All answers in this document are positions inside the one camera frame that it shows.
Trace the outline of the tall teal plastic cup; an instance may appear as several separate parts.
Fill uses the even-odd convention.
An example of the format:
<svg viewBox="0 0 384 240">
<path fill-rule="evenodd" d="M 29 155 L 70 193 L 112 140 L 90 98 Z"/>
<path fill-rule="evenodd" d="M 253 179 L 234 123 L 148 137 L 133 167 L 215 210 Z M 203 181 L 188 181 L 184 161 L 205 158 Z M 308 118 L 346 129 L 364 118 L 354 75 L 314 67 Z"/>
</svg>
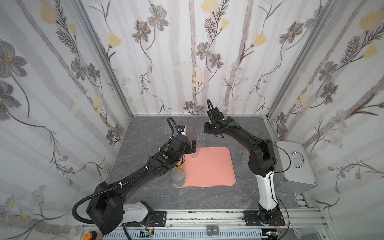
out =
<svg viewBox="0 0 384 240">
<path fill-rule="evenodd" d="M 186 181 L 186 172 L 184 169 L 181 169 L 181 168 L 173 169 L 171 172 L 171 178 L 172 178 L 173 184 L 176 187 L 181 188 L 184 186 Z"/>
</svg>

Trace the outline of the pink plastic tray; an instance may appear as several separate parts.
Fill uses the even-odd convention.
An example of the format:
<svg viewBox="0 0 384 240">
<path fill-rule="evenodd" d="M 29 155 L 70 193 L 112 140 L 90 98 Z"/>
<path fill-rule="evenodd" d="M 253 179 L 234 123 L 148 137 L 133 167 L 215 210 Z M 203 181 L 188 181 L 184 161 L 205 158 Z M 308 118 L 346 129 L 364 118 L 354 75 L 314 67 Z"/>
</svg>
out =
<svg viewBox="0 0 384 240">
<path fill-rule="evenodd" d="M 196 158 L 185 155 L 181 165 L 186 173 L 183 188 L 229 187 L 236 183 L 228 148 L 201 148 Z"/>
</svg>

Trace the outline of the tall yellow plastic cup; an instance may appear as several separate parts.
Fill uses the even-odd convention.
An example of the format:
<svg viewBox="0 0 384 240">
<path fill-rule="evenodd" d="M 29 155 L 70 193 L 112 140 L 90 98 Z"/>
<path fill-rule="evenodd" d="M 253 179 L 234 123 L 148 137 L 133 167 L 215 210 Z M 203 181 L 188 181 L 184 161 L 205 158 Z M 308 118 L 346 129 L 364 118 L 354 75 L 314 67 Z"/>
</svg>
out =
<svg viewBox="0 0 384 240">
<path fill-rule="evenodd" d="M 186 161 L 186 157 L 185 156 L 182 156 L 182 159 L 180 160 L 180 162 L 176 165 L 177 168 L 184 168 L 183 164 L 185 163 Z"/>
</svg>

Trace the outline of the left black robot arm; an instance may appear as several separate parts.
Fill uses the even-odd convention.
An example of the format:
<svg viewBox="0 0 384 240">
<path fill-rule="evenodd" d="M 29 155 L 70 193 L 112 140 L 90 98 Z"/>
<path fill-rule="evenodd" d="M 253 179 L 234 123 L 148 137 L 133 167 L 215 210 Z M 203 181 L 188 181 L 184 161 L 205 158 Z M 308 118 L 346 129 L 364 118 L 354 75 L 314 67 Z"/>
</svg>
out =
<svg viewBox="0 0 384 240">
<path fill-rule="evenodd" d="M 128 212 L 123 206 L 127 199 L 145 183 L 158 178 L 173 168 L 184 155 L 196 152 L 196 141 L 178 134 L 147 159 L 146 164 L 134 173 L 112 184 L 102 182 L 93 194 L 79 200 L 72 208 L 73 217 L 84 224 L 96 225 L 107 235 L 123 223 Z"/>
</svg>

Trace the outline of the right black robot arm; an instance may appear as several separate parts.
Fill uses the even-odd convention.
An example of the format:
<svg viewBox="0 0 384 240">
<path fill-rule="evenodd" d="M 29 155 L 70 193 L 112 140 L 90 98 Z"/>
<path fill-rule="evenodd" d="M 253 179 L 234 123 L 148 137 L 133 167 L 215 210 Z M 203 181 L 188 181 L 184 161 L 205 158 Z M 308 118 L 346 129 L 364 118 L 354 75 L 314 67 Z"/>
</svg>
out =
<svg viewBox="0 0 384 240">
<path fill-rule="evenodd" d="M 233 118 L 225 117 L 218 108 L 209 108 L 209 121 L 204 132 L 212 135 L 226 134 L 240 143 L 249 153 L 248 167 L 256 176 L 259 189 L 259 222 L 264 226 L 286 224 L 275 194 L 274 177 L 275 145 L 270 140 L 262 140 L 243 129 Z"/>
</svg>

